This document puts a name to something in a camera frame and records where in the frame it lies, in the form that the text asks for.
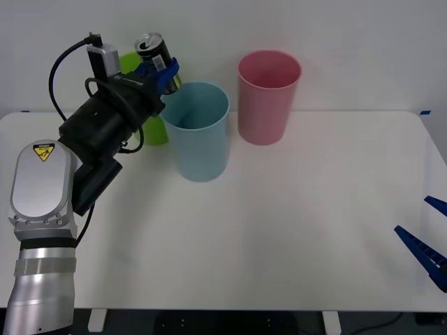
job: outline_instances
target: black can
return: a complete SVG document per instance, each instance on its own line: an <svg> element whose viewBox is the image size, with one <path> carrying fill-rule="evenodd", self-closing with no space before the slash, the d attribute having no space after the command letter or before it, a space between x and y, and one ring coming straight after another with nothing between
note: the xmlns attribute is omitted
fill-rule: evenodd
<svg viewBox="0 0 447 335"><path fill-rule="evenodd" d="M145 33L135 42L135 49L150 74L163 70L173 61L166 43L159 33ZM172 94L180 86L182 86L182 81L179 74L176 74L166 87L164 94Z"/></svg>

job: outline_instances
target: white wall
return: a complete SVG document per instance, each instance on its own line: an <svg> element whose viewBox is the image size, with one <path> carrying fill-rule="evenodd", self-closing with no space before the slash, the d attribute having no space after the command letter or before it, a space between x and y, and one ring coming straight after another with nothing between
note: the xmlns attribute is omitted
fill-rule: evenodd
<svg viewBox="0 0 447 335"><path fill-rule="evenodd" d="M160 31L184 80L221 84L237 105L237 63L279 48L303 66L295 109L447 107L446 0L2 0L0 110L51 108L54 60L89 31L120 52ZM56 96L75 109L91 75L87 53L57 73Z"/></svg>

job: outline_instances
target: blue cup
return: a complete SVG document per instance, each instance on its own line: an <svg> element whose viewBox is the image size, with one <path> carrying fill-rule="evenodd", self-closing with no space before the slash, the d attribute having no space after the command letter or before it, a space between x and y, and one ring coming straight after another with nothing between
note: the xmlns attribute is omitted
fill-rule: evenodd
<svg viewBox="0 0 447 335"><path fill-rule="evenodd" d="M228 111L223 89L206 82L188 82L169 96L160 114L180 174L191 181L217 178L228 162Z"/></svg>

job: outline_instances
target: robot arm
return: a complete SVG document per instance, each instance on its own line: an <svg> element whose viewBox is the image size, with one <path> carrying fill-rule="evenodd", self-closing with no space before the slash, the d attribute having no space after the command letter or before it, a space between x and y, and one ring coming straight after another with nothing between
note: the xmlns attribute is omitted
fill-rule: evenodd
<svg viewBox="0 0 447 335"><path fill-rule="evenodd" d="M116 49L94 37L87 51L98 91L59 127L57 141L31 143L17 159L8 217L21 244L3 334L68 334L78 233L73 213L82 216L94 205L122 169L113 156L134 152L123 148L126 141L164 108L160 79L122 74ZM177 71L178 65L167 75Z"/></svg>

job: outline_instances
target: yellow warning sticker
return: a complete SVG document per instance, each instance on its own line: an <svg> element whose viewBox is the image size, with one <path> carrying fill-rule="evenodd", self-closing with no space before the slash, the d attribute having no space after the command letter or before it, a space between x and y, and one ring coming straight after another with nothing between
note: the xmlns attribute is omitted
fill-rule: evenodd
<svg viewBox="0 0 447 335"><path fill-rule="evenodd" d="M45 162L50 154L54 150L54 143L49 144L35 144L33 145L34 152L36 152L37 156Z"/></svg>

